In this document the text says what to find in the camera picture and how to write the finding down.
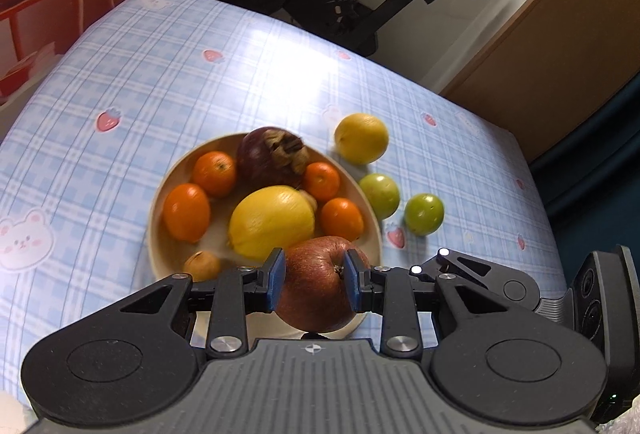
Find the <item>blue plaid tablecloth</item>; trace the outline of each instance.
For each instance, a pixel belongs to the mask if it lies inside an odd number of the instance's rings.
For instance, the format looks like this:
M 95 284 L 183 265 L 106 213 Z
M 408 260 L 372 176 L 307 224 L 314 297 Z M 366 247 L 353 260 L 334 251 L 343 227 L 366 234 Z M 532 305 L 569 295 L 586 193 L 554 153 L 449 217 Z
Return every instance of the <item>blue plaid tablecloth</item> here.
M 37 340 L 152 282 L 150 203 L 185 152 L 268 124 L 328 152 L 337 122 L 357 111 L 386 122 L 389 148 L 370 170 L 402 192 L 383 222 L 384 264 L 408 267 L 446 246 L 527 271 L 545 297 L 564 292 L 512 135 L 280 21 L 213 0 L 127 0 L 65 55 L 0 145 L 2 387 L 26 402 L 19 369 Z M 426 239 L 402 226 L 420 192 L 446 207 Z M 380 318 L 354 335 L 379 338 Z

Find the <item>dark blue wall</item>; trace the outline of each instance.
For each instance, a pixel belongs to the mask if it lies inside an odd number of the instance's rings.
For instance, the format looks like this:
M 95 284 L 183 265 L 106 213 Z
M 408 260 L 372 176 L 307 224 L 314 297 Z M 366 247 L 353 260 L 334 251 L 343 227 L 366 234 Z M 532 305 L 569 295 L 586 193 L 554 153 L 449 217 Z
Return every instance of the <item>dark blue wall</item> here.
M 640 273 L 640 74 L 530 168 L 568 282 L 616 244 Z

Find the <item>red apple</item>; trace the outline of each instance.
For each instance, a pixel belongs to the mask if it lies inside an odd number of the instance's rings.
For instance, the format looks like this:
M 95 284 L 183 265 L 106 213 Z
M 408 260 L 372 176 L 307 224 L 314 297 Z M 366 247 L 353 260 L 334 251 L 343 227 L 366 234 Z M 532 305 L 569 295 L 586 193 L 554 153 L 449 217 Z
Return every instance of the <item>red apple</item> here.
M 364 252 L 342 237 L 315 237 L 287 249 L 278 317 L 310 333 L 328 333 L 346 326 L 355 316 L 342 279 L 344 253 L 349 249 L 355 249 L 369 266 Z

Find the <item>wooden cabinet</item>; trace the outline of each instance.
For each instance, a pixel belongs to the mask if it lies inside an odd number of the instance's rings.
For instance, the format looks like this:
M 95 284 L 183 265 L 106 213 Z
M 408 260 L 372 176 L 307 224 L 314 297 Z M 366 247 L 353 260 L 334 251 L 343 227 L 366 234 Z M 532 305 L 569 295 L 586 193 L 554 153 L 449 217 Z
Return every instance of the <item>wooden cabinet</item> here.
M 533 160 L 640 71 L 640 0 L 528 0 L 442 91 Z

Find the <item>small brown fruit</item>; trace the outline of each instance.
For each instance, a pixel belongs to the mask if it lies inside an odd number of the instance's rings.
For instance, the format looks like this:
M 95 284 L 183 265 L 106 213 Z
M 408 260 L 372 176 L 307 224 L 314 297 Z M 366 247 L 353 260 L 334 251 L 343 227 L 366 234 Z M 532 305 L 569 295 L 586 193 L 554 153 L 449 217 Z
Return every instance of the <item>small brown fruit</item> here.
M 311 208 L 314 211 L 314 214 L 316 213 L 316 211 L 318 210 L 318 201 L 316 201 L 316 198 L 314 198 L 311 194 L 309 194 L 309 192 L 307 192 L 306 190 L 299 190 L 298 192 L 300 192 L 300 194 L 302 194 L 305 199 L 308 201 L 308 203 L 311 205 Z
M 190 273 L 194 283 L 199 283 L 219 276 L 222 264 L 211 252 L 196 252 L 185 261 L 182 271 Z

